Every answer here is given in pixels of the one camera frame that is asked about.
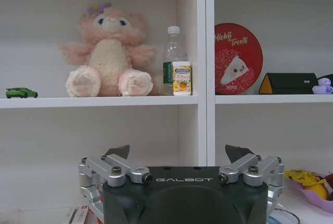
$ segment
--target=metal bracket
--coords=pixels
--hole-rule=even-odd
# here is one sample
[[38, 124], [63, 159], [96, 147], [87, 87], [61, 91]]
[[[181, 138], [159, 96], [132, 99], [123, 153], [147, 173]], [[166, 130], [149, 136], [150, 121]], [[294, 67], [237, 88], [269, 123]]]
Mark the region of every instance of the metal bracket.
[[81, 187], [81, 194], [88, 199], [88, 206], [96, 217], [104, 223], [103, 202], [100, 192], [95, 186]]
[[229, 166], [220, 167], [219, 181], [224, 183], [235, 183], [238, 181], [238, 177], [248, 166], [256, 164], [258, 164], [257, 156], [247, 154]]
[[134, 183], [146, 184], [152, 181], [152, 175], [147, 167], [136, 167], [129, 163], [128, 160], [112, 154], [105, 157], [105, 162], [113, 166], [119, 166], [125, 174], [131, 178]]
[[258, 163], [258, 156], [247, 154], [229, 166], [220, 167], [218, 180], [222, 184], [238, 181], [243, 173], [244, 183], [248, 186], [268, 185], [267, 218], [274, 210], [278, 197], [283, 192], [285, 164], [281, 158], [268, 156]]
[[277, 157], [268, 156], [256, 167], [248, 166], [244, 172], [244, 183], [249, 186], [261, 186], [274, 170], [277, 168], [279, 160]]
[[134, 183], [146, 184], [152, 181], [149, 168], [131, 166], [130, 163], [115, 154], [102, 158], [84, 158], [79, 163], [80, 191], [89, 201], [89, 208], [99, 220], [104, 222], [101, 191], [95, 186], [107, 182], [111, 187], [126, 183], [126, 175]]

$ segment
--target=plastic water bottle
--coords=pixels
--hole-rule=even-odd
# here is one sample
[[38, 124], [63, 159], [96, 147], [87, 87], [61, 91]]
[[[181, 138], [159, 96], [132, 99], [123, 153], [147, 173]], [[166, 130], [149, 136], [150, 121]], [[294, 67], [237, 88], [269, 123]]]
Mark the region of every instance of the plastic water bottle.
[[168, 27], [168, 41], [163, 53], [163, 94], [173, 95], [173, 67], [174, 61], [186, 61], [185, 52], [180, 44], [180, 28]]

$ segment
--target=snack package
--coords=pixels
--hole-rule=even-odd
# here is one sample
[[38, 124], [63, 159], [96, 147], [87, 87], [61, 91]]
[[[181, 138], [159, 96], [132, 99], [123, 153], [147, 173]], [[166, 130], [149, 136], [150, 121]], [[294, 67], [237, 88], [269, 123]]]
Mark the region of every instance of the snack package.
[[302, 184], [302, 186], [327, 183], [326, 180], [318, 174], [305, 170], [288, 170], [285, 172], [285, 177]]

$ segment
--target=pink bowl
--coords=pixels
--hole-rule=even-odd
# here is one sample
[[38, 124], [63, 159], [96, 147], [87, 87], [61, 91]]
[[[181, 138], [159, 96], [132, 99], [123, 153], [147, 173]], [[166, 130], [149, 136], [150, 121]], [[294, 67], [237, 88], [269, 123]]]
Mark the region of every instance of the pink bowl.
[[297, 183], [297, 188], [302, 191], [305, 198], [313, 205], [320, 207], [322, 210], [333, 213], [333, 201], [327, 201], [320, 198], [313, 190], [303, 189], [300, 183]]

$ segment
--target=bottle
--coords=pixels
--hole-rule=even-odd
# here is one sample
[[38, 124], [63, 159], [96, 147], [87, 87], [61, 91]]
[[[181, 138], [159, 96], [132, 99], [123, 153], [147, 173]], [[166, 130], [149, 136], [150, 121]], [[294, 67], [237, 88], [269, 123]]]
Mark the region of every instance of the bottle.
[[173, 95], [191, 95], [191, 63], [189, 61], [174, 61], [173, 67]]
[[163, 94], [173, 95], [173, 67], [174, 61], [186, 61], [185, 53], [180, 44], [178, 26], [168, 27], [168, 41], [165, 44], [163, 53]]

